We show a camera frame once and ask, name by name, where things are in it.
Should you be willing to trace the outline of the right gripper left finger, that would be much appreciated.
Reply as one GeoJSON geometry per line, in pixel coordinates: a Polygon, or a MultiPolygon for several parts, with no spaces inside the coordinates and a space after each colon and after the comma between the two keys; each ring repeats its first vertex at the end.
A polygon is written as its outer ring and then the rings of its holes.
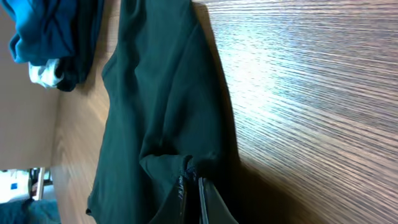
{"type": "Polygon", "coordinates": [[[186,224],[187,181],[180,176],[149,224],[186,224]]]}

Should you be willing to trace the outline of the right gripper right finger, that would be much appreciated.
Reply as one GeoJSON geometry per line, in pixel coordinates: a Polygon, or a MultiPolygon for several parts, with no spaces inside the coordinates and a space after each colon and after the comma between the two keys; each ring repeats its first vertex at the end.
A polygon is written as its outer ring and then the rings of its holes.
{"type": "Polygon", "coordinates": [[[212,181],[199,178],[201,224],[238,224],[212,181]]]}

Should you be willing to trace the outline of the black shorts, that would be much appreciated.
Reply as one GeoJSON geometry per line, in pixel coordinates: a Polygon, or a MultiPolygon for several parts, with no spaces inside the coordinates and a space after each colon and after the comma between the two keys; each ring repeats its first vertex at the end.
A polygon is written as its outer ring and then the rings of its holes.
{"type": "Polygon", "coordinates": [[[187,223],[199,221],[201,177],[233,205],[221,83],[190,1],[123,1],[102,77],[110,105],[89,216],[149,223],[181,175],[187,223]]]}

